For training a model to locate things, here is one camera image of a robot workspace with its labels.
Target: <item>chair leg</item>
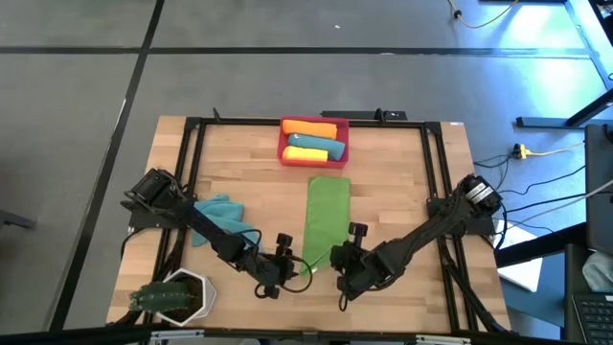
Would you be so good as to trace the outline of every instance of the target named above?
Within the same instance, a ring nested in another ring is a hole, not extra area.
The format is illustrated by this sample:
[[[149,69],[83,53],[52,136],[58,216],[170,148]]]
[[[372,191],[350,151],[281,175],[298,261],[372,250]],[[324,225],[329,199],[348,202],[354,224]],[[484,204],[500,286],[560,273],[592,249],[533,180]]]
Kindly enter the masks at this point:
[[[0,211],[0,225],[17,225],[25,229],[34,229],[36,222],[10,212]]]

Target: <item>red basket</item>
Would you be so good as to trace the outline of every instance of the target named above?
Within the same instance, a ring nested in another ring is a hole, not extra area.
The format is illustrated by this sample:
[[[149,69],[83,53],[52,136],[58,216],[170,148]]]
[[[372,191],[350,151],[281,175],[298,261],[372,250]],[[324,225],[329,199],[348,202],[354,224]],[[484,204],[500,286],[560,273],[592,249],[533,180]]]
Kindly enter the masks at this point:
[[[339,161],[331,160],[328,158],[327,162],[305,161],[297,159],[285,159],[284,150],[287,147],[287,138],[289,135],[284,133],[283,120],[298,120],[311,123],[326,123],[336,125],[336,140],[345,143],[345,151]],[[349,121],[347,119],[337,118],[316,118],[308,116],[284,116],[281,118],[279,125],[279,145],[277,146],[277,158],[279,162],[285,166],[297,166],[297,167],[315,167],[315,168],[334,168],[343,169],[347,161],[349,160]]]

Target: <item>yellow cable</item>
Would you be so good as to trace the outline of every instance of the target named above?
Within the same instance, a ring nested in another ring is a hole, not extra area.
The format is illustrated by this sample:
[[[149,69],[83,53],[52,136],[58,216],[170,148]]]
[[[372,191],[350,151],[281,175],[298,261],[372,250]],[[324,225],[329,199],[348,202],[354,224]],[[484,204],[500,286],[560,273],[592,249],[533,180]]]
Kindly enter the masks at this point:
[[[458,11],[458,8],[456,8],[456,4],[453,2],[453,0],[447,0],[447,2],[449,3],[449,6],[451,6],[451,9],[454,12]],[[517,3],[519,2],[519,0],[514,0],[504,11],[502,11],[500,14],[496,15],[495,17],[493,17],[493,19],[491,19],[488,22],[485,22],[481,25],[470,25],[468,23],[466,23],[464,21],[464,19],[462,18],[462,15],[458,15],[458,19],[460,19],[460,22],[462,22],[462,24],[464,24],[467,28],[469,29],[479,29],[479,28],[483,28],[488,24],[493,23],[494,21],[496,21],[498,18],[500,18],[501,16],[503,16],[506,12],[508,12],[513,6],[515,6]]]
[[[578,144],[574,144],[566,148],[554,149],[553,151],[549,151],[549,152],[532,152],[529,149],[526,149],[526,155],[544,156],[544,155],[554,154],[558,152],[564,152],[566,150],[570,150],[572,148],[576,148],[578,146],[583,146],[583,145],[585,145],[585,143],[578,143]]]

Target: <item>orange foam block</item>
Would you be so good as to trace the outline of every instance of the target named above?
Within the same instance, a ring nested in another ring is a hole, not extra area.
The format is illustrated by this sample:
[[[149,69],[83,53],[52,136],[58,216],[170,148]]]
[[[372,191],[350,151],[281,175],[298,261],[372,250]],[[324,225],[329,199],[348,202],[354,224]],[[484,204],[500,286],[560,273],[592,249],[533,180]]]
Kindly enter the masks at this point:
[[[310,123],[298,120],[284,120],[282,126],[285,134],[297,133],[336,140],[335,124]]]

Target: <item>keyboard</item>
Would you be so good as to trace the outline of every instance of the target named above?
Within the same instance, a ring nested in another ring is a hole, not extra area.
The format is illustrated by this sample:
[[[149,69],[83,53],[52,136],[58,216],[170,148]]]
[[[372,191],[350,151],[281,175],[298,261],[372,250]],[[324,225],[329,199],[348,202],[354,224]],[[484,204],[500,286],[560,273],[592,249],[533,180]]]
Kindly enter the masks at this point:
[[[575,294],[573,304],[586,343],[613,345],[613,295]]]

